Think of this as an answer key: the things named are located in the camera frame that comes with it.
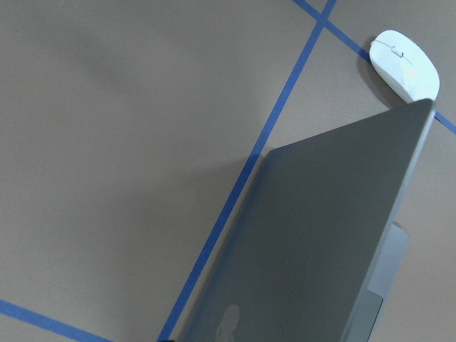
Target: white computer mouse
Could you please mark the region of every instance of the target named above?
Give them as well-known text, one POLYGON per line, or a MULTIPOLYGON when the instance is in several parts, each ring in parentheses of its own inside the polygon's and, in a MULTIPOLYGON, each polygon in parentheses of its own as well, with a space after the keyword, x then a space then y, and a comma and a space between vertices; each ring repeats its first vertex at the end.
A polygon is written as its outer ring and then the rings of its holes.
POLYGON ((437 70, 409 38, 388 30, 380 33, 370 47, 374 69, 405 102, 435 100, 440 87, 437 70))

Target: laptop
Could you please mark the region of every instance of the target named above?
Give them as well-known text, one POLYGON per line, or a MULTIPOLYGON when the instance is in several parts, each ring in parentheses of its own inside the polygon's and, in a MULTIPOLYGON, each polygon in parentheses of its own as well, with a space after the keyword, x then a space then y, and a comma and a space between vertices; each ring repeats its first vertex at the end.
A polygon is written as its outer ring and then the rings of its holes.
POLYGON ((367 341, 433 113, 420 100, 269 152, 177 342, 367 341))

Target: blue stripe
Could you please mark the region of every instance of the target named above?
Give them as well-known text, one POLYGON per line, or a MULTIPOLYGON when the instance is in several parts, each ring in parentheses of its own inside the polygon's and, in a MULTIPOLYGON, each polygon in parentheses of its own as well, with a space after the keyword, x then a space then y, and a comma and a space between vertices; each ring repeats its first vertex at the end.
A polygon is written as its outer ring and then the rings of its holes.
POLYGON ((36 312, 32 312, 28 309, 21 308, 20 306, 8 303, 7 301, 3 301, 1 299, 0 314, 7 315, 25 323, 29 323, 33 326, 37 326, 74 341, 110 342, 109 340, 93 335, 92 333, 74 328, 68 324, 64 324, 60 321, 56 321, 55 319, 43 316, 36 312))
MULTIPOLYGON (((312 7, 308 2, 305 0, 294 0, 294 2, 301 7, 304 11, 306 11, 310 16, 316 19, 318 22, 322 22, 324 26, 330 31, 334 36, 339 38, 344 44, 346 44, 349 48, 351 48, 355 53, 357 53, 362 59, 366 62, 371 63, 371 58, 369 57, 369 53, 361 48, 353 39, 347 36, 339 27, 334 25, 328 20, 327 16, 322 16, 314 7, 312 7)), ((456 125, 448 120, 445 116, 443 116, 439 112, 435 112, 435 119, 444 125, 448 130, 456 134, 456 125)))
MULTIPOLYGON (((335 4, 336 0, 328 0, 323 10, 323 14, 325 16, 329 16, 335 4)), ((268 140, 268 137, 274 128, 274 125, 279 119, 279 116, 284 109, 285 103, 288 100, 299 75, 301 75, 301 72, 304 69, 304 66, 306 65, 306 62, 309 59, 309 56, 314 49, 316 41, 322 31, 323 24, 321 22, 317 22, 311 32, 311 35, 309 36, 308 41, 306 42, 306 45, 304 46, 304 49, 299 55, 298 61, 294 65, 284 88, 279 95, 276 104, 271 111, 271 114, 264 124, 264 127, 261 130, 261 133, 256 140, 255 145, 252 148, 252 151, 250 152, 250 155, 247 158, 247 161, 242 168, 242 171, 236 183, 234 184, 232 191, 229 194, 228 199, 225 202, 222 211, 220 212, 220 215, 217 218, 217 221, 215 222, 214 227, 212 228, 212 231, 210 232, 209 237, 207 238, 206 243, 204 244, 202 251, 198 256, 197 261, 195 262, 195 265, 193 266, 193 269, 190 272, 190 275, 188 276, 185 285, 180 292, 180 295, 177 298, 160 335, 158 336, 158 341, 166 341, 169 339, 172 330, 174 329, 177 320, 179 319, 182 310, 185 307, 185 304, 188 302, 193 288, 195 287, 195 284, 200 277, 202 270, 207 263, 207 260, 209 259, 209 256, 212 253, 212 250, 214 249, 214 246, 219 239, 219 236, 222 233, 225 224, 227 223, 228 217, 231 214, 237 200, 239 199, 241 191, 244 189, 244 186, 261 154, 261 151, 263 150, 263 147, 265 146, 266 141, 268 140)))

